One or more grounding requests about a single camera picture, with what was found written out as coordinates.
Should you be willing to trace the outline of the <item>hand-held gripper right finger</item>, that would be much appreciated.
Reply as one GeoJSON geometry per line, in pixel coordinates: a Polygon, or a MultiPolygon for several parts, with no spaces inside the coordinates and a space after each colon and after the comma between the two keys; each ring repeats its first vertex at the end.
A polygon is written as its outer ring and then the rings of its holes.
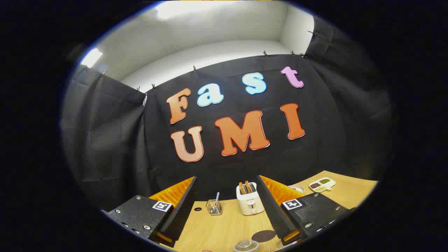
{"type": "Polygon", "coordinates": [[[352,214],[322,193],[304,195],[265,176],[256,178],[259,197],[284,246],[316,236],[352,214]]]}

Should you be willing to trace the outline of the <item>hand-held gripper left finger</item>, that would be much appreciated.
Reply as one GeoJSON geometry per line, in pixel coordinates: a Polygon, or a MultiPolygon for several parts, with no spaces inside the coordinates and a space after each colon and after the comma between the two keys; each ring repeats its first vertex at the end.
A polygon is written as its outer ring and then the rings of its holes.
{"type": "Polygon", "coordinates": [[[143,239],[174,247],[179,240],[198,194],[193,176],[150,197],[136,195],[110,211],[110,220],[143,239]]]}

